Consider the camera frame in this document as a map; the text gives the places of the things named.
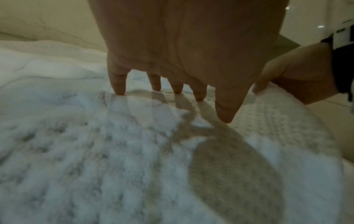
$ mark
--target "skin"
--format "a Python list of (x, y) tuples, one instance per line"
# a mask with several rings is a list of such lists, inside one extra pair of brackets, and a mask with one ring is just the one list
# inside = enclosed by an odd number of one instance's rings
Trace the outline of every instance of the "skin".
[(131, 69), (160, 77), (176, 94), (190, 85), (197, 101), (216, 88), (215, 108), (233, 120), (264, 67), (288, 0), (89, 0), (108, 48), (108, 73), (125, 93)]
[(326, 43), (297, 48), (270, 61), (255, 83), (259, 94), (269, 82), (282, 87), (304, 104), (338, 94), (332, 74), (332, 49)]

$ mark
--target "textured fabric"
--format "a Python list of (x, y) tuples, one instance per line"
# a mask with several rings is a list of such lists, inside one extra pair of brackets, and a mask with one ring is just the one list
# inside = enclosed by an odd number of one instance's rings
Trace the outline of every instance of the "textured fabric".
[(212, 88), (196, 103), (133, 71), (116, 96), (101, 53), (36, 44), (0, 55), (3, 224), (340, 222), (340, 152), (284, 90), (248, 95), (226, 125)]

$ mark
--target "knitted texture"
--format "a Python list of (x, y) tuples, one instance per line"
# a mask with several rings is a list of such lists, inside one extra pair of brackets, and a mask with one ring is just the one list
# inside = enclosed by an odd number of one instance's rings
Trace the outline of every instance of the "knitted texture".
[(249, 94), (226, 125), (212, 88), (197, 103), (165, 80), (151, 92), (141, 72), (126, 97), (108, 86), (30, 78), (0, 90), (3, 224), (338, 222), (339, 150), (284, 90)]

